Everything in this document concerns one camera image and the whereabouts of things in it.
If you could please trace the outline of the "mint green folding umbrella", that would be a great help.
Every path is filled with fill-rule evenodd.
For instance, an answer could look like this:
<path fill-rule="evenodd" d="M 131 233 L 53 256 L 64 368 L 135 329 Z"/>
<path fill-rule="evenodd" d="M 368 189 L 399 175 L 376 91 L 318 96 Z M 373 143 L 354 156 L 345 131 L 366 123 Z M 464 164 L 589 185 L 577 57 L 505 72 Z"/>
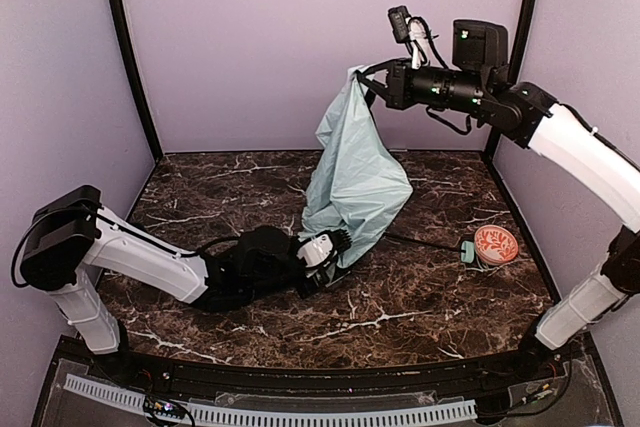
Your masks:
<path fill-rule="evenodd" d="M 384 235 L 413 193 L 401 164 L 381 141 L 364 100 L 366 89 L 348 71 L 345 85 L 316 130 L 323 146 L 306 190 L 302 243 L 325 230 L 346 230 L 351 247 L 331 264 L 347 269 Z"/>

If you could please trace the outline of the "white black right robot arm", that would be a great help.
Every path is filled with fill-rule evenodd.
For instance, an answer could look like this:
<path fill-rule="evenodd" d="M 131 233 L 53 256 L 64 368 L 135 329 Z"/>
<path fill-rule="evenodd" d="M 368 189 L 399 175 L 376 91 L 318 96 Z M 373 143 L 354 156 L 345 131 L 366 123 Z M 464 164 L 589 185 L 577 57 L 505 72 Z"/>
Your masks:
<path fill-rule="evenodd" d="M 406 59 L 386 61 L 358 73 L 367 100 L 406 110 L 417 104 L 430 117 L 452 110 L 467 122 L 488 124 L 524 149 L 555 163 L 601 199 L 620 218 L 622 228 L 603 264 L 567 298 L 531 324 L 521 351 L 543 355 L 564 346 L 575 334 L 614 311 L 639 292 L 639 168 L 571 106 L 529 82 L 508 78 L 508 32 L 490 22 L 454 21 L 452 61 L 428 63 L 437 51 L 423 18 L 404 7 L 388 18 Z"/>

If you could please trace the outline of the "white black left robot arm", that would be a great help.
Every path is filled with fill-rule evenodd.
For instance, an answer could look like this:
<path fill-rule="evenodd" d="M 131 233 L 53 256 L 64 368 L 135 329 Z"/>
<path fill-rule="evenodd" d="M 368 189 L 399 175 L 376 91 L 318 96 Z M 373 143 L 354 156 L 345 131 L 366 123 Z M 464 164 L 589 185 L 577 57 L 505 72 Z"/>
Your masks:
<path fill-rule="evenodd" d="M 108 311 L 88 278 L 95 266 L 159 289 L 204 312 L 229 312 L 287 288 L 301 296 L 329 282 L 329 270 L 351 246 L 343 230 L 300 241 L 272 226 L 185 250 L 126 222 L 83 185 L 40 208 L 16 247 L 15 287 L 48 293 L 88 349 L 109 356 L 127 348 L 125 328 Z"/>

